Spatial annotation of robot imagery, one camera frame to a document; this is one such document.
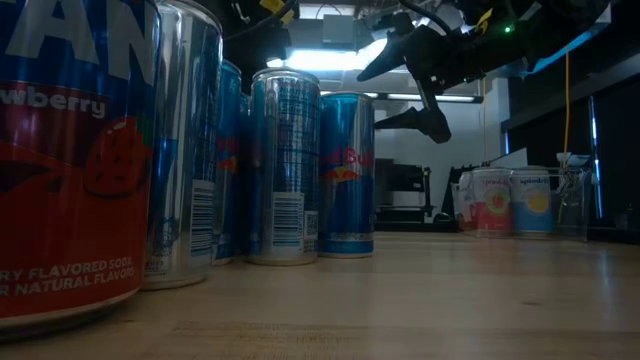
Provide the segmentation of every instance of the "black equipment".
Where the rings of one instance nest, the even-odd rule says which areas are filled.
[[[467,25],[475,26],[463,33],[451,30],[433,11],[408,0],[398,2],[431,19],[444,34],[425,25],[414,27],[406,13],[393,15],[386,47],[358,80],[406,64],[424,108],[411,108],[376,127],[416,129],[436,143],[448,141],[451,132],[435,95],[522,58],[533,71],[539,59],[591,28],[609,5],[609,0],[444,0],[460,10]]]

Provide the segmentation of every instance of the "strawberry soda can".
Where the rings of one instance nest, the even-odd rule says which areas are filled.
[[[159,44],[150,0],[0,1],[0,338],[140,288]]]
[[[236,253],[237,230],[235,227],[240,199],[239,138],[243,119],[241,72],[231,62],[224,60],[220,74],[218,101],[218,128],[216,130],[216,193],[214,243],[218,248],[213,265],[231,262]]]
[[[362,93],[322,96],[320,123],[320,255],[373,254],[373,99]]]
[[[216,102],[222,29],[189,0],[158,2],[162,18],[144,289],[205,278],[213,252]]]
[[[473,170],[473,194],[480,236],[505,236],[511,233],[511,170],[478,168]]]

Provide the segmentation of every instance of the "can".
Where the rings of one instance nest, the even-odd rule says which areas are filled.
[[[159,42],[150,0],[0,2],[0,338],[140,288]]]
[[[511,170],[478,168],[472,175],[478,232],[481,235],[508,234],[511,231]]]
[[[322,96],[320,124],[321,256],[373,255],[373,99],[355,92]]]
[[[253,78],[251,262],[301,265],[318,256],[318,84],[289,68]]]
[[[162,17],[145,289],[204,279],[213,251],[216,100],[222,35],[189,0],[158,3]]]
[[[458,226],[460,229],[463,231],[476,230],[478,219],[476,216],[471,171],[465,171],[460,175],[456,201],[458,204],[456,219],[458,220]]]
[[[235,217],[239,184],[239,133],[241,72],[225,60],[220,75],[218,100],[218,127],[216,131],[216,196],[214,243],[218,249],[213,265],[225,265],[235,256]]]
[[[524,236],[546,236],[553,232],[551,179],[542,166],[514,170],[511,175],[514,230]]]
[[[247,94],[240,95],[240,152],[238,156],[238,190],[236,193],[236,219],[247,219],[247,214],[251,213],[251,177],[250,177],[250,164],[251,164],[251,96]],[[236,254],[248,255],[249,254],[249,233],[250,229],[247,226],[248,221],[236,221]]]

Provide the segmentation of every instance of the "table surface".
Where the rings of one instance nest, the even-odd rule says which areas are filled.
[[[236,261],[0,359],[640,358],[640,247],[379,233],[376,250]]]

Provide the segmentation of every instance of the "energy drink can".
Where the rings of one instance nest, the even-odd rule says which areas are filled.
[[[217,255],[213,265],[224,265],[235,256],[235,217],[239,184],[238,150],[240,132],[240,70],[231,62],[222,63],[220,96],[218,100],[218,128],[216,134],[216,196],[214,243]]]
[[[253,78],[249,261],[300,265],[317,258],[320,88],[304,72]]]
[[[336,92],[322,96],[320,125],[320,255],[373,254],[373,99]]]
[[[142,285],[159,43],[153,1],[0,1],[0,340]]]
[[[220,25],[193,1],[158,3],[159,122],[153,156],[145,289],[201,281],[212,260]]]
[[[251,116],[249,108],[251,106],[251,96],[247,94],[240,95],[240,152],[238,157],[238,189],[236,193],[236,253],[242,255],[249,254],[249,222],[246,221],[247,214],[250,214],[251,199],[251,177],[250,177],[250,159],[251,159]]]
[[[514,230],[523,236],[547,236],[554,230],[551,211],[551,181],[542,166],[514,170],[511,201]]]

